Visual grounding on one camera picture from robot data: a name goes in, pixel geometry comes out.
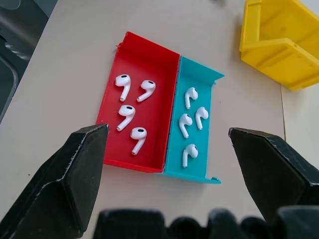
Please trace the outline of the grey metal frame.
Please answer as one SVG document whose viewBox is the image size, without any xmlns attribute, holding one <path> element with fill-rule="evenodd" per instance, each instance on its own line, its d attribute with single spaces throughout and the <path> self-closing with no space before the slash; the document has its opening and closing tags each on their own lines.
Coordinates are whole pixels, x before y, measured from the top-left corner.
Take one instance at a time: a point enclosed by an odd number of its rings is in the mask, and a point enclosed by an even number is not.
<svg viewBox="0 0 319 239">
<path fill-rule="evenodd" d="M 0 0 L 0 123 L 57 0 Z"/>
</svg>

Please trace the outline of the white earbud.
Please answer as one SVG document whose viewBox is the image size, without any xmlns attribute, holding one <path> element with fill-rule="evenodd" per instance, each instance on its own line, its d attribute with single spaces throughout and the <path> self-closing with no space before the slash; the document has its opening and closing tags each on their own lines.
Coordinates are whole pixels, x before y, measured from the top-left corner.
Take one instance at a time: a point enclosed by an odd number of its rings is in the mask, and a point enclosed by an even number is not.
<svg viewBox="0 0 319 239">
<path fill-rule="evenodd" d="M 131 78 L 128 74 L 118 75 L 115 78 L 115 85 L 118 87 L 124 87 L 120 96 L 120 101 L 124 102 L 128 96 L 131 87 Z"/>
<path fill-rule="evenodd" d="M 146 140 L 147 130 L 143 127 L 133 128 L 130 137 L 138 141 L 132 150 L 132 155 L 137 155 Z"/>
<path fill-rule="evenodd" d="M 205 107 L 200 107 L 197 109 L 196 113 L 195 113 L 195 120 L 196 120 L 196 125 L 197 128 L 199 130 L 203 129 L 203 125 L 202 125 L 202 119 L 208 119 L 209 117 L 209 113 L 208 110 Z"/>
<path fill-rule="evenodd" d="M 146 100 L 153 94 L 156 89 L 156 84 L 154 81 L 144 80 L 141 83 L 141 88 L 144 89 L 146 92 L 137 98 L 137 102 L 139 103 Z"/>
<path fill-rule="evenodd" d="M 117 126 L 117 131 L 122 131 L 133 119 L 136 110 L 131 105 L 122 105 L 118 114 L 124 116 L 125 119 Z"/>
<path fill-rule="evenodd" d="M 179 118 L 179 128 L 181 130 L 181 133 L 183 135 L 184 138 L 189 138 L 189 134 L 185 128 L 185 126 L 191 126 L 192 125 L 192 118 L 190 117 L 190 115 L 188 114 L 183 114 L 180 118 Z"/>
<path fill-rule="evenodd" d="M 196 158 L 198 156 L 198 148 L 195 144 L 189 144 L 185 147 L 182 153 L 182 166 L 186 168 L 188 166 L 188 157 Z"/>
<path fill-rule="evenodd" d="M 195 87 L 190 87 L 184 94 L 185 100 L 185 108 L 189 110 L 191 108 L 190 99 L 197 100 L 198 98 L 198 91 Z"/>
</svg>

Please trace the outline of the teal plastic tray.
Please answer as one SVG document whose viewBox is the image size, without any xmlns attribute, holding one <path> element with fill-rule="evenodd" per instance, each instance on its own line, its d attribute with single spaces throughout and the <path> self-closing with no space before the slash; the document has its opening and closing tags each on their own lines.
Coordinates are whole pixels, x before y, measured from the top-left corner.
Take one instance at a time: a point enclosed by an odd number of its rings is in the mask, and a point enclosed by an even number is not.
<svg viewBox="0 0 319 239">
<path fill-rule="evenodd" d="M 184 56 L 180 58 L 178 77 L 176 83 L 172 118 L 170 124 L 167 153 L 164 164 L 163 176 L 189 180 L 197 183 L 219 184 L 220 180 L 208 178 L 208 146 L 210 132 L 210 108 L 212 89 L 216 80 L 224 75 L 201 65 Z M 185 108 L 184 94 L 190 88 L 195 87 L 198 91 L 197 100 L 190 99 L 191 108 Z M 205 107 L 208 110 L 208 119 L 202 119 L 203 129 L 199 130 L 196 125 L 195 113 L 198 108 Z M 179 128 L 179 118 L 188 114 L 192 118 L 192 125 L 185 126 L 189 138 L 184 138 Z M 188 166 L 182 166 L 182 153 L 186 146 L 195 144 L 198 148 L 196 158 L 188 157 Z"/>
</svg>

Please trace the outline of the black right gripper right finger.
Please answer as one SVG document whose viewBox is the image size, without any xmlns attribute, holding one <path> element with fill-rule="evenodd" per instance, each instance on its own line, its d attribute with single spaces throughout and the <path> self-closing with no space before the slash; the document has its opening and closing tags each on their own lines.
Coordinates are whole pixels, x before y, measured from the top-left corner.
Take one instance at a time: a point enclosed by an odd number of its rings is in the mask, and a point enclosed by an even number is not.
<svg viewBox="0 0 319 239">
<path fill-rule="evenodd" d="M 281 137 L 263 131 L 229 129 L 245 185 L 266 221 L 277 209 L 319 206 L 319 170 Z"/>
</svg>

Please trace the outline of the yellow plastic bin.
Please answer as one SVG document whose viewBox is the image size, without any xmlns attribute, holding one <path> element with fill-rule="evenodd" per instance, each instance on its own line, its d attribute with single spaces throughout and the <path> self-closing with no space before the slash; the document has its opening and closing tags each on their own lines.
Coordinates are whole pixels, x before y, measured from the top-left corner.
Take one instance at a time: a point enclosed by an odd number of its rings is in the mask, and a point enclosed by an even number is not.
<svg viewBox="0 0 319 239">
<path fill-rule="evenodd" d="M 291 91 L 319 83 L 319 16 L 299 0 L 246 0 L 241 60 Z"/>
</svg>

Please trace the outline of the red plastic tray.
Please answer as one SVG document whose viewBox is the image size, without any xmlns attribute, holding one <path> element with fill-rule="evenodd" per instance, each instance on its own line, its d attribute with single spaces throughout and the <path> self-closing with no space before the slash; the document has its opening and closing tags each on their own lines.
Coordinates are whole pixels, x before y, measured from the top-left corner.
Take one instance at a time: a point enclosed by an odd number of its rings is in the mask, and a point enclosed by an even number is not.
<svg viewBox="0 0 319 239">
<path fill-rule="evenodd" d="M 117 51 L 109 74 L 96 123 L 106 123 L 109 134 L 104 163 L 147 173 L 161 173 L 164 168 L 171 123 L 180 54 L 128 31 Z M 115 85 L 118 75 L 128 74 L 131 87 L 124 102 L 124 87 Z M 146 91 L 144 80 L 154 81 L 156 89 L 142 102 L 137 98 Z M 122 130 L 117 126 L 125 119 L 118 114 L 122 105 L 131 105 L 136 113 Z M 133 128 L 147 130 L 146 140 L 137 155 L 132 155 L 137 140 L 130 137 Z"/>
</svg>

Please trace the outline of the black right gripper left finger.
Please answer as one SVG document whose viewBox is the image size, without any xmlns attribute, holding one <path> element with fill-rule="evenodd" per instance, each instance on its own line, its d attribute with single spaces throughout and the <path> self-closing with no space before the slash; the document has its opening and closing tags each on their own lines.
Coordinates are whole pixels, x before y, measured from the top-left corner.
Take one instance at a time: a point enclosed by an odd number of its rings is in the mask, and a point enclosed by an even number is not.
<svg viewBox="0 0 319 239">
<path fill-rule="evenodd" d="M 0 239 L 81 238 L 99 191 L 108 133 L 108 124 L 71 133 L 0 221 Z"/>
</svg>

